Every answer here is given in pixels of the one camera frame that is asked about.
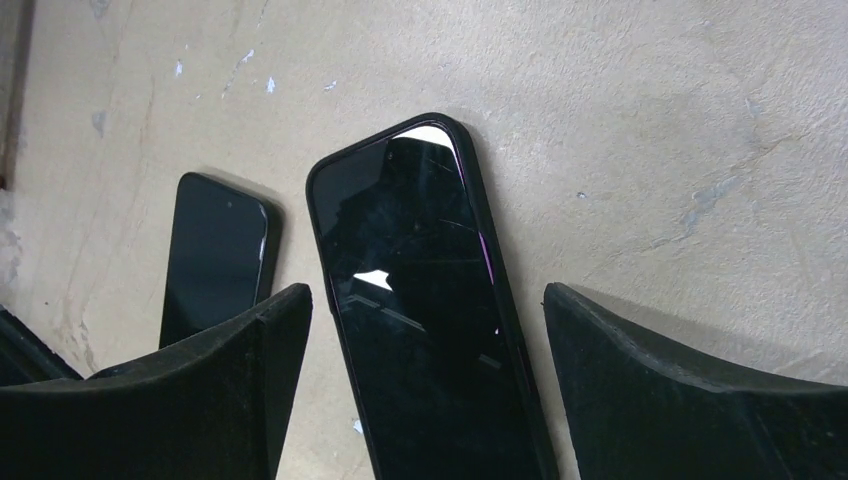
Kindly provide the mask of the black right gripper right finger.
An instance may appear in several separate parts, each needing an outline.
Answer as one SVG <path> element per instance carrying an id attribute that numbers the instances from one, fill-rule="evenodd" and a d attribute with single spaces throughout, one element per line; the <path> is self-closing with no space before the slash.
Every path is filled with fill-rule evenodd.
<path id="1" fill-rule="evenodd" d="M 543 308 L 584 479 L 843 479 L 847 390 L 706 354 L 561 283 Z"/>

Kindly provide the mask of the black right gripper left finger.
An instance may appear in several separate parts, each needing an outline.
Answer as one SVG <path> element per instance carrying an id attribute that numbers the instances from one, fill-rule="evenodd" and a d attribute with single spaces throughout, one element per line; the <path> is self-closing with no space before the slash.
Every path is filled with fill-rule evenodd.
<path id="1" fill-rule="evenodd" d="M 288 286 L 84 380 L 1 390 L 5 479 L 272 479 L 313 302 Z"/>

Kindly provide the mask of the black smartphone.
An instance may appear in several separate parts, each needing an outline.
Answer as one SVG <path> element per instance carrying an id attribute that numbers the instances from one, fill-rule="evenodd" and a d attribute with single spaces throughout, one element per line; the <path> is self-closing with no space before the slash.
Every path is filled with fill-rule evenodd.
<path id="1" fill-rule="evenodd" d="M 283 219 L 269 199 L 199 172 L 178 183 L 158 347 L 271 295 Z"/>

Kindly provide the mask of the black phone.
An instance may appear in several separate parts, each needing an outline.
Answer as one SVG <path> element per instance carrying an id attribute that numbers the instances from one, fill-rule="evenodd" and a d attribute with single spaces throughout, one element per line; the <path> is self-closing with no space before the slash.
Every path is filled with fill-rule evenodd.
<path id="1" fill-rule="evenodd" d="M 305 195 L 375 477 L 558 478 L 468 130 L 415 116 L 319 161 Z"/>

